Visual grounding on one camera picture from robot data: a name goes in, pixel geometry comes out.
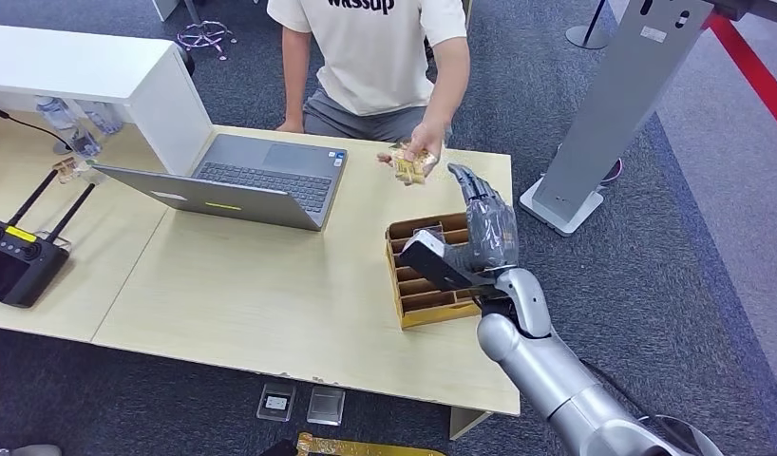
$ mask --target laptop lid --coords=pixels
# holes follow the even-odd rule
[[[288,194],[96,164],[96,170],[181,211],[320,231]]]

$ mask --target chair base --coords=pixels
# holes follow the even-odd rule
[[[237,43],[235,34],[220,22],[203,21],[200,24],[187,26],[176,37],[185,50],[213,47],[218,51],[218,60],[226,60],[226,53],[220,46],[220,42],[227,35],[230,43]]]

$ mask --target light wood tabletop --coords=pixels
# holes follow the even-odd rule
[[[93,343],[520,413],[517,389],[479,348],[478,318],[400,329],[384,239],[394,221],[464,210],[446,172],[449,161],[472,167],[511,201],[508,156],[448,150],[425,186],[405,187],[375,159],[388,150],[385,143],[233,127],[217,132],[347,149],[325,231],[168,210]]]
[[[15,114],[39,124],[37,116]],[[53,154],[51,137],[0,119],[0,220],[8,221],[63,157]],[[133,125],[112,137],[101,162],[161,169]],[[18,226],[51,230],[86,188],[83,180],[57,180]],[[89,341],[151,238],[165,208],[124,185],[99,185],[61,234],[73,243],[72,256],[31,309],[0,303],[0,328]]]

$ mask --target desk leg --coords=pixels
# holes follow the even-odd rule
[[[157,9],[157,14],[163,22],[167,19],[167,16],[176,9],[180,1],[181,0],[153,0],[154,8]]]
[[[450,408],[450,440],[456,440],[489,418],[491,412],[471,408]]]

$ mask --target gray carpet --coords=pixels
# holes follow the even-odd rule
[[[562,35],[592,9],[585,0],[475,3],[473,75],[452,145],[510,154],[515,193],[545,168],[595,74],[602,53],[572,47]],[[203,13],[240,41],[229,45],[228,62],[195,53],[196,86],[211,118],[277,125],[279,29],[265,6],[214,0]],[[100,8],[89,0],[0,2],[7,25],[171,37],[186,22],[178,9],[160,24],[147,0]],[[611,12],[601,22],[613,27]],[[313,65],[320,62],[316,53]],[[625,160],[620,182],[573,237],[518,212],[521,264],[540,279],[560,335],[643,403],[695,423],[726,454],[777,450],[777,403],[761,396],[773,397],[777,385],[770,377],[757,384],[744,362],[766,360],[759,348],[745,351],[757,346],[737,300],[734,310],[722,307],[729,278],[711,267],[720,261],[714,251],[700,254],[710,253],[702,250],[709,234],[656,118]],[[734,333],[732,321],[746,329]],[[299,430],[450,455],[560,454],[524,400],[520,418],[491,417],[450,443],[440,406],[351,391],[344,425],[317,427],[304,423],[311,386],[302,384],[293,420],[273,424],[254,417],[266,377],[15,332],[0,331],[0,368],[0,444],[51,441],[67,455],[257,455]]]
[[[758,39],[770,25],[777,27],[753,16],[738,23],[777,76],[777,41]],[[706,88],[713,74],[714,97]],[[777,378],[777,122],[711,32],[696,43],[658,112]]]

